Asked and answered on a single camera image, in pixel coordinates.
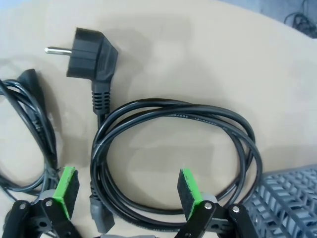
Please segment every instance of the table surface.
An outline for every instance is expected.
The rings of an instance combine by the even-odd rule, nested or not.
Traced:
[[[59,164],[79,171],[72,221],[85,238],[98,234],[88,199],[97,129],[91,83],[66,78],[68,57],[44,53],[50,45],[71,47],[76,27],[102,31],[119,50],[112,109],[151,97],[225,107],[252,125],[265,171],[316,162],[317,44],[277,21],[216,0],[31,0],[2,11],[0,21],[0,77],[16,78],[29,68],[40,74]],[[32,181],[43,169],[41,152],[4,98],[0,130],[1,173],[21,184]],[[237,174],[236,157],[220,129],[162,118],[120,135],[108,160],[116,183],[131,199],[174,208],[180,207],[180,168],[190,168],[199,187],[215,194]],[[2,224],[12,203],[2,193],[0,200]],[[119,218],[110,233],[174,236]]]

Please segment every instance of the metal pivot screw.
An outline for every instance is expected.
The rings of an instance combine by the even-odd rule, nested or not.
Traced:
[[[232,208],[232,211],[234,211],[235,213],[238,213],[238,212],[240,212],[240,209],[237,206],[234,206]]]
[[[52,201],[49,200],[49,201],[47,201],[47,202],[45,203],[45,206],[50,207],[52,204],[53,204]]]
[[[210,202],[206,202],[205,203],[205,208],[206,209],[211,209],[212,208],[212,204]]]
[[[23,210],[24,208],[26,208],[26,204],[25,204],[25,203],[22,203],[22,204],[20,205],[20,209]]]

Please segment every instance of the green rubber tip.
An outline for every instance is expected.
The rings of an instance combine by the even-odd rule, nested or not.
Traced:
[[[190,211],[189,217],[192,216],[193,212],[197,205],[199,205],[203,201],[202,194],[199,191],[198,185],[194,179],[194,176],[190,169],[183,169],[182,170],[184,178],[186,180],[187,187],[190,190],[191,195],[193,196],[194,202],[192,205],[192,209]]]
[[[65,167],[64,168],[64,172],[60,178],[60,181],[59,181],[57,188],[55,190],[55,193],[53,195],[53,198],[55,199],[55,201],[58,202],[62,206],[64,213],[68,219],[70,219],[71,215],[69,214],[68,209],[67,209],[65,195],[66,195],[67,190],[69,189],[68,186],[69,186],[70,182],[72,181],[72,178],[73,178],[75,171],[76,171],[75,167]]]

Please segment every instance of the plastic crate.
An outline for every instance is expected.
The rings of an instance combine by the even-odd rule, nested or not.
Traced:
[[[317,238],[317,165],[264,174],[245,206],[261,238]]]

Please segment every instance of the coiled cable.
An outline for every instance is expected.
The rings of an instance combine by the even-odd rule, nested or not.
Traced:
[[[152,107],[158,108],[147,109],[135,113],[114,125],[117,119],[128,112]],[[254,132],[250,124],[242,116],[228,109],[215,106],[196,105],[160,98],[142,99],[127,103],[110,113],[100,125],[94,138],[91,160],[92,184],[98,198],[109,211],[123,218],[127,222],[150,230],[175,232],[184,225],[184,223],[157,221],[132,210],[130,207],[156,214],[183,214],[182,209],[169,210],[153,208],[136,203],[126,197],[116,186],[115,181],[110,174],[107,159],[105,158],[105,155],[107,155],[109,147],[116,136],[135,125],[159,117],[192,119],[222,128],[232,139],[237,149],[240,161],[240,173],[229,186],[216,196],[216,198],[217,200],[221,200],[233,192],[225,206],[234,203],[243,188],[246,179],[246,171],[248,170],[251,161],[255,159],[257,165],[255,181],[240,203],[246,202],[251,197],[260,181],[263,169],[261,156],[255,145]],[[239,123],[244,131],[228,122],[230,120]],[[242,143],[248,148],[246,151],[244,150]]]
[[[31,83],[31,86],[38,86],[37,78],[27,78],[27,80],[28,83]],[[0,175],[0,187],[13,201],[17,199],[11,194],[11,191],[24,192],[38,197],[43,191],[56,188],[59,181],[53,126],[46,116],[45,109],[40,105],[41,103],[20,81],[13,79],[0,80],[0,95],[4,95],[16,110],[44,156],[44,171],[34,182],[20,186]]]

